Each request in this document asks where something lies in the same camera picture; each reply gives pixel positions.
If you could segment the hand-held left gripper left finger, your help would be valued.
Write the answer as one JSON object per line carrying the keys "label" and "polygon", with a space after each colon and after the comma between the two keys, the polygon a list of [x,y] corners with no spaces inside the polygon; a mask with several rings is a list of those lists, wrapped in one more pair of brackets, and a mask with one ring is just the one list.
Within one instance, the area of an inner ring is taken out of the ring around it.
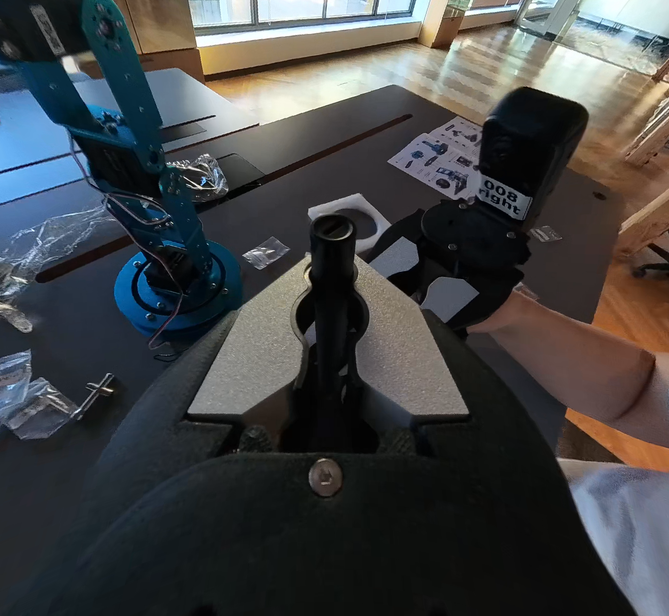
{"label": "hand-held left gripper left finger", "polygon": [[246,302],[188,414],[222,423],[288,423],[289,397],[305,344],[292,325],[294,304],[308,289],[309,254]]}

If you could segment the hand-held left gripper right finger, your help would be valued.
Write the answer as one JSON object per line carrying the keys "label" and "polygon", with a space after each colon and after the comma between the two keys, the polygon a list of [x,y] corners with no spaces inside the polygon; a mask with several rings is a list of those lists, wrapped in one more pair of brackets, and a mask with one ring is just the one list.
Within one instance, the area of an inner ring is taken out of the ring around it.
{"label": "hand-held left gripper right finger", "polygon": [[468,408],[419,306],[355,257],[355,289],[369,321],[355,345],[368,424],[425,424],[465,419]]}

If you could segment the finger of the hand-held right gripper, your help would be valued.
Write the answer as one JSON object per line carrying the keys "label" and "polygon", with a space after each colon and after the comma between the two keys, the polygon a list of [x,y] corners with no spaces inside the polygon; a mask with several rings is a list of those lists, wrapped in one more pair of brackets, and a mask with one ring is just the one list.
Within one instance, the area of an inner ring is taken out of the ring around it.
{"label": "finger of the hand-held right gripper", "polygon": [[442,322],[449,322],[479,296],[465,279],[453,277],[435,261],[426,261],[417,287],[417,303]]}
{"label": "finger of the hand-held right gripper", "polygon": [[414,242],[400,237],[371,261],[371,267],[396,290],[422,304],[425,262]]}

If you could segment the black electric screwdriver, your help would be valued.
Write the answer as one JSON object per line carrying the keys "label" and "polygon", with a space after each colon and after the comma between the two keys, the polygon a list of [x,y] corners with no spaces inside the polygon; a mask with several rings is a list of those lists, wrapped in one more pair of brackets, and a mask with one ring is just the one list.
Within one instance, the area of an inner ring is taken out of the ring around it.
{"label": "black electric screwdriver", "polygon": [[315,450],[341,452],[351,444],[340,374],[347,364],[348,309],[353,292],[356,228],[339,214],[316,218],[310,228],[310,280],[316,335]]}

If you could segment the person's right forearm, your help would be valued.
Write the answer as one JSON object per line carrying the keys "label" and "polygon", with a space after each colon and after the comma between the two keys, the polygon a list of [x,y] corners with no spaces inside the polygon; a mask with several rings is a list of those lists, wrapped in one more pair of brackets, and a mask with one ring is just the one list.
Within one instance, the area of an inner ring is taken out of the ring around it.
{"label": "person's right forearm", "polygon": [[668,447],[668,353],[552,311],[520,292],[469,334],[488,334],[568,408]]}

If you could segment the black desk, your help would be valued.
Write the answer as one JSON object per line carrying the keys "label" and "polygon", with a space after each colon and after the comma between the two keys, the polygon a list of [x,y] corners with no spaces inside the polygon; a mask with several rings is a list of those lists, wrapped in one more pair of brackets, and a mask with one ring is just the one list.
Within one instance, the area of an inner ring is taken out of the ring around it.
{"label": "black desk", "polygon": [[[309,207],[361,193],[390,222],[428,209],[439,194],[388,160],[419,134],[454,113],[397,86],[388,86],[210,145],[184,150],[241,158],[253,166],[231,182],[232,198],[201,214],[209,239],[239,261],[244,298],[284,273],[308,250]],[[620,200],[597,182],[566,170],[540,225],[562,236],[531,238],[525,283],[549,308],[591,322],[603,289]],[[269,237],[290,251],[257,270],[243,254]],[[1,428],[1,611],[29,585],[74,521],[88,472],[140,396],[168,367],[157,361],[116,306],[114,281],[137,252],[126,237],[91,245],[38,274],[18,306],[33,322],[21,334],[1,321],[1,355],[31,349],[33,373],[80,402],[85,385],[113,373],[119,386],[82,420],[49,439],[22,441]]]}

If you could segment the white foam sheet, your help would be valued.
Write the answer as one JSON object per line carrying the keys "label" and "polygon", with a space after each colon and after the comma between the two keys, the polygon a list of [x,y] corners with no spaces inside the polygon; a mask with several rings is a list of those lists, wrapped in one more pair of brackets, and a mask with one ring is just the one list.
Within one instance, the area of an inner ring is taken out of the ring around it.
{"label": "white foam sheet", "polygon": [[360,212],[369,217],[375,224],[375,231],[371,236],[365,238],[356,236],[356,254],[370,251],[379,241],[380,236],[391,227],[391,222],[389,222],[376,207],[367,201],[361,193],[351,194],[331,202],[310,207],[307,214],[309,219],[314,221],[325,215],[339,214],[341,210]]}

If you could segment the printed instruction leaflet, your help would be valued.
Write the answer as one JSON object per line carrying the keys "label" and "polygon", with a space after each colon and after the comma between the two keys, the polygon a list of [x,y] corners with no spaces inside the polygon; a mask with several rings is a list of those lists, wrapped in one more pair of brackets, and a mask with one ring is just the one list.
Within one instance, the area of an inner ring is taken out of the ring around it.
{"label": "printed instruction leaflet", "polygon": [[472,201],[482,181],[481,143],[482,127],[456,116],[419,135],[388,162],[449,199]]}

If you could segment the metal cross wrench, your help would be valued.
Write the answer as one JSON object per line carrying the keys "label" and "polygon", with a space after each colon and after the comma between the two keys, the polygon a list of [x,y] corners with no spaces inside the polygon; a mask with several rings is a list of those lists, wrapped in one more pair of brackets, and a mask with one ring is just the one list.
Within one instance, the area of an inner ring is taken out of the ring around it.
{"label": "metal cross wrench", "polygon": [[88,391],[88,396],[70,415],[70,420],[80,421],[90,407],[100,398],[100,397],[110,397],[114,394],[115,391],[115,381],[116,378],[111,372],[107,372],[101,381],[97,383],[87,383],[86,390]]}

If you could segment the crinkled clear plastic wrapper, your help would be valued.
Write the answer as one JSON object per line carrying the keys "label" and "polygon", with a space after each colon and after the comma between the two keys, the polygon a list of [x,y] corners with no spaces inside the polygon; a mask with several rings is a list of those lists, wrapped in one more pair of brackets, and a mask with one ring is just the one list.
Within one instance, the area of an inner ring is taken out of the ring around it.
{"label": "crinkled clear plastic wrapper", "polygon": [[230,190],[219,162],[205,153],[195,160],[177,160],[167,166],[176,169],[188,189],[192,202],[204,204],[225,198]]}

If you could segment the small clear bag with screws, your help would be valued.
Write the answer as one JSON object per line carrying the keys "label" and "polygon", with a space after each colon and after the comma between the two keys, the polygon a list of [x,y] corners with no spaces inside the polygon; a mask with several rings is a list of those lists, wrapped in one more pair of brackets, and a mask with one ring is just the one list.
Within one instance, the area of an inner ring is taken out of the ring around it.
{"label": "small clear bag with screws", "polygon": [[2,421],[21,440],[47,439],[70,422],[78,409],[67,396],[43,377],[31,381],[23,403]]}

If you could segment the large crinkled clear plastic bag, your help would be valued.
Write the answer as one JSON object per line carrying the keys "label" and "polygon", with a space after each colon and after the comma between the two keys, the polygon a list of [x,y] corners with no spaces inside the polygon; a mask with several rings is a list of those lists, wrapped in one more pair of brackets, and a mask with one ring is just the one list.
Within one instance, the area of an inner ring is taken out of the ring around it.
{"label": "large crinkled clear plastic bag", "polygon": [[38,273],[91,245],[96,248],[125,237],[105,200],[83,210],[48,217],[14,233],[1,246],[1,321],[21,334],[33,323],[19,306],[20,296],[35,284]]}

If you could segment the person's white shirt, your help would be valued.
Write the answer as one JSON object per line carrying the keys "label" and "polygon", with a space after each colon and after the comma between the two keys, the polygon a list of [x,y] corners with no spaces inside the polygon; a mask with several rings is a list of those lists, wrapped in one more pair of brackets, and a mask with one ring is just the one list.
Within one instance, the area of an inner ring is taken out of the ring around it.
{"label": "person's white shirt", "polygon": [[[668,355],[630,393],[613,384],[575,411],[668,448]],[[601,560],[638,615],[668,614],[668,473],[624,466],[582,473],[571,493]]]}

